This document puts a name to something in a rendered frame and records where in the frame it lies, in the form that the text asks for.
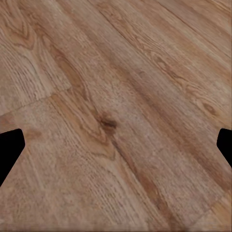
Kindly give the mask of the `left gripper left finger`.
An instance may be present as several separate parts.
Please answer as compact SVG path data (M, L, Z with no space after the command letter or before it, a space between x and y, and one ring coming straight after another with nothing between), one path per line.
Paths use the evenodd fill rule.
M25 148L21 129L0 134L0 186Z

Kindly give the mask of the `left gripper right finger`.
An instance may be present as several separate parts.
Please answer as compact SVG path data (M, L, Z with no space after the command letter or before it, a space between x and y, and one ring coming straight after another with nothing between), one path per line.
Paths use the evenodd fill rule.
M217 138L217 147L232 166L232 130L221 129Z

